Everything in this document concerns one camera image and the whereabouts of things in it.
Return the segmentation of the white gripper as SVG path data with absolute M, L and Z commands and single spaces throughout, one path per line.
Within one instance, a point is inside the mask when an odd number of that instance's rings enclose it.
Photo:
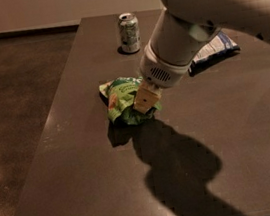
M 151 43 L 144 50 L 139 71 L 145 81 L 140 83 L 133 103 L 134 109 L 143 114 L 160 100 L 162 89 L 177 85 L 190 68 L 190 64 L 168 64 L 155 54 Z

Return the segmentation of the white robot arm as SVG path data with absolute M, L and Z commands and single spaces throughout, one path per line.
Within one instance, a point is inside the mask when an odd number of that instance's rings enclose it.
M 164 88 L 180 82 L 192 59 L 221 28 L 270 44 L 270 0 L 161 0 L 160 13 L 140 63 L 143 81 L 134 109 L 145 114 Z

